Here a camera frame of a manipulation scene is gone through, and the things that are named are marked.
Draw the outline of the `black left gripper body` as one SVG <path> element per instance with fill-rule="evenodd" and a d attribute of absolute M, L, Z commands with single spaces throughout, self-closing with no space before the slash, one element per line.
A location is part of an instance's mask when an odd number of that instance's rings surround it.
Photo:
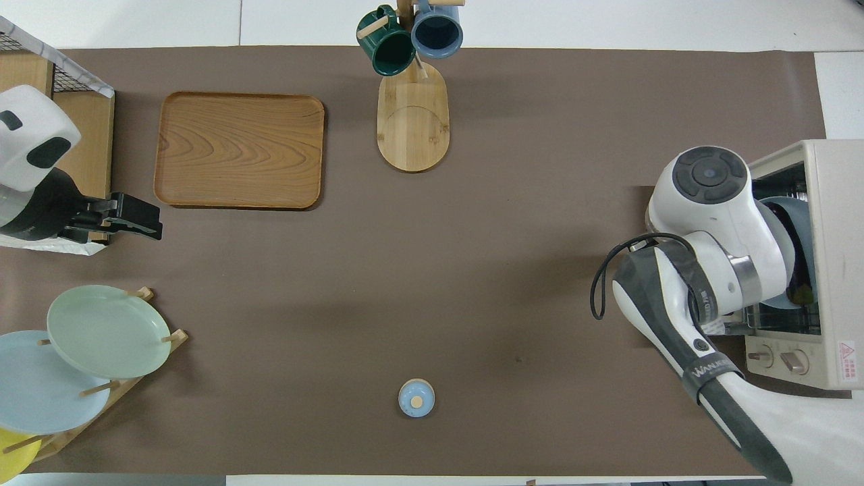
<path fill-rule="evenodd" d="M 89 242 L 91 234 L 119 233 L 160 241 L 160 209 L 129 194 L 112 192 L 106 199 L 84 198 L 84 206 L 67 224 L 67 236 L 77 242 Z"/>

